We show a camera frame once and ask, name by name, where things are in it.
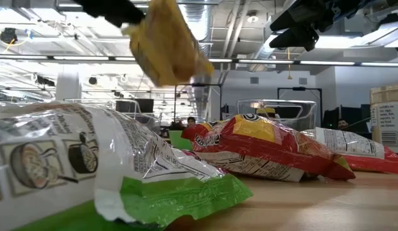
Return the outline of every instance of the crinkled plastic wrapper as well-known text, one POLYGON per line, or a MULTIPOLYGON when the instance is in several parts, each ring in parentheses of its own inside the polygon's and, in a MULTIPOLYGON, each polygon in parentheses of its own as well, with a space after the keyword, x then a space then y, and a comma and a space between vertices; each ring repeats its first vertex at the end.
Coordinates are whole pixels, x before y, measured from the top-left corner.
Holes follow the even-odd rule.
POLYGON ((0 108, 0 230, 162 230, 251 195, 113 110, 0 108))
POLYGON ((184 130, 193 150, 229 171, 298 182, 304 174, 335 180, 355 178, 340 154, 304 134, 254 114, 203 123, 184 130))
POLYGON ((186 83, 196 74, 212 76, 214 67, 198 48, 175 0, 152 0, 146 18, 124 31, 142 70, 156 86, 186 83))
POLYGON ((325 128, 303 133, 344 155, 353 170, 398 174, 398 155, 378 142, 352 132, 325 128))

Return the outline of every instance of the red and yellow chip bag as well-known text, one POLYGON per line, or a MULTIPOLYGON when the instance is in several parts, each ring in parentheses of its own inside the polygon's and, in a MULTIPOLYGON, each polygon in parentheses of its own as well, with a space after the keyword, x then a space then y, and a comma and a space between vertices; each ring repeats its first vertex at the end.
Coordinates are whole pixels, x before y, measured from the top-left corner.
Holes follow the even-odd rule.
POLYGON ((315 128, 302 132, 333 151, 342 154, 351 169, 398 174, 398 154, 388 147, 358 134, 315 128))
POLYGON ((229 171, 298 182, 302 176, 335 180, 355 178, 345 158, 291 128, 253 114, 184 130, 193 151, 208 163, 229 171))

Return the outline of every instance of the green bag bottom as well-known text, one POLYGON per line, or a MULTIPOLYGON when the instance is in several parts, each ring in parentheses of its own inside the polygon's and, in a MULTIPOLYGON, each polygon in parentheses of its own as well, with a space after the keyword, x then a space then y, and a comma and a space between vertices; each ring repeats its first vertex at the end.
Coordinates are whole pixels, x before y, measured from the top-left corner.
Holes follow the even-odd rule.
POLYGON ((197 178, 187 178, 147 184, 124 178, 120 193, 126 212, 148 225, 142 225, 140 222, 126 224, 106 221, 96 212, 92 200, 17 230, 163 230, 180 216, 204 218, 253 195, 233 175, 213 178, 206 182, 197 178))

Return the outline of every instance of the table surface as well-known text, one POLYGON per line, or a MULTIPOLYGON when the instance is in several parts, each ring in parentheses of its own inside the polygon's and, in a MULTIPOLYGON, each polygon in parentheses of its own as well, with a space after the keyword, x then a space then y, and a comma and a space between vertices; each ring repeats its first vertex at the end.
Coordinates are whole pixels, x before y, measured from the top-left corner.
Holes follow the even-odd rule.
POLYGON ((254 196, 168 230, 398 230, 398 175, 355 172, 348 182, 278 182, 240 176, 254 196))

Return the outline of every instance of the yellow package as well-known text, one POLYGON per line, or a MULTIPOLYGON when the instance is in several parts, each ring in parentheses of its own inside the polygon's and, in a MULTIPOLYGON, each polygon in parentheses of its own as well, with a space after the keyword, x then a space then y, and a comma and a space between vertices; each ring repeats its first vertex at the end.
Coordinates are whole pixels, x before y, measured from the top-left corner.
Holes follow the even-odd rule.
POLYGON ((175 0, 150 1, 145 20, 125 33, 137 63, 156 86, 186 83, 193 75, 214 71, 175 0))

